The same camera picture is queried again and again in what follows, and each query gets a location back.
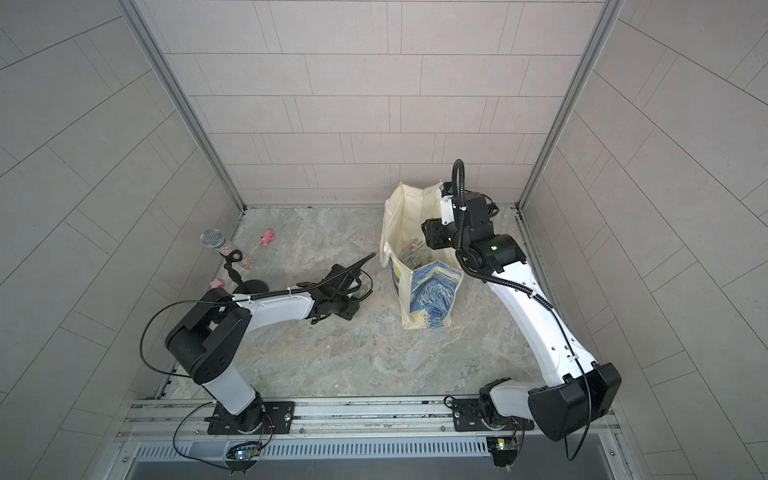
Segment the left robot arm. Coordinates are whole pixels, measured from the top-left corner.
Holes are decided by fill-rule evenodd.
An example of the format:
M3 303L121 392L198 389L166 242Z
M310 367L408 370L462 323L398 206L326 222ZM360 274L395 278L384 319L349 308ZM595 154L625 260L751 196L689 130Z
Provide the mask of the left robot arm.
M316 324L330 316L351 320L372 293L365 285L364 265L373 253L344 267L335 264L319 282L302 282L269 291L249 281L233 294L212 288L194 303L165 339L165 347L191 380L217 402L210 421L228 431L251 433L266 416L263 400L247 383L233 359L246 334L287 321Z

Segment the compass set red label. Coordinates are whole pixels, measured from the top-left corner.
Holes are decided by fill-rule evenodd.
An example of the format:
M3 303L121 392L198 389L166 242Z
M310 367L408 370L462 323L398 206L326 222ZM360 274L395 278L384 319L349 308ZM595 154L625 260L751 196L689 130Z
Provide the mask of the compass set red label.
M430 249L423 238L413 239L398 258L410 270L416 270L431 262Z

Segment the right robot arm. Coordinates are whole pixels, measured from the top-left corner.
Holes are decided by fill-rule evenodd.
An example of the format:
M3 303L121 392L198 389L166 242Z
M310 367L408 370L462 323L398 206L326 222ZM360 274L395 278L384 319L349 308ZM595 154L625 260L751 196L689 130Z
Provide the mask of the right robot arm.
M560 441L610 409L622 379L576 339L537 283L532 267L508 234L497 234L489 198L467 189L465 166L456 160L450 181L439 189L440 215L422 224L427 246L452 249L460 269L480 280L502 301L538 363L544 383L526 387L510 379L481 388L483 421L499 428L513 419L532 421Z

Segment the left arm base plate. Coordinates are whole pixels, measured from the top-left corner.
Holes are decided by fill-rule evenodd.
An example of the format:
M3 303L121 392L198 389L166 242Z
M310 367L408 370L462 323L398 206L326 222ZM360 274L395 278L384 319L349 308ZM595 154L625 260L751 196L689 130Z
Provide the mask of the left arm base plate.
M291 429L296 403L292 401L256 400L238 415L221 405L204 418L209 435L288 434Z

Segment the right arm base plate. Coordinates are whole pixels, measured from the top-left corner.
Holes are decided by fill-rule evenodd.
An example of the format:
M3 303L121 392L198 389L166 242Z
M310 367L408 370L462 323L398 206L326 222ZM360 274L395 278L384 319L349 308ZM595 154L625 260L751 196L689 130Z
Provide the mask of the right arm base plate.
M453 415L457 432L476 431L531 431L535 428L532 420L521 417L504 417L489 400L480 397L456 398L446 396L443 404Z

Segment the cream canvas tote bag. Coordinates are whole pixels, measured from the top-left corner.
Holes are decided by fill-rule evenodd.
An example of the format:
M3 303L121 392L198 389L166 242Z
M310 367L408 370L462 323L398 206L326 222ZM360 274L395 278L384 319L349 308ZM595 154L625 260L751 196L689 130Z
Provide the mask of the cream canvas tote bag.
M430 249L431 262L416 270L398 258L413 239L424 239L425 220L441 219L439 190L438 184L421 189L401 183L385 202L379 256L392 276L405 330L453 325L451 312L464 279L454 250Z

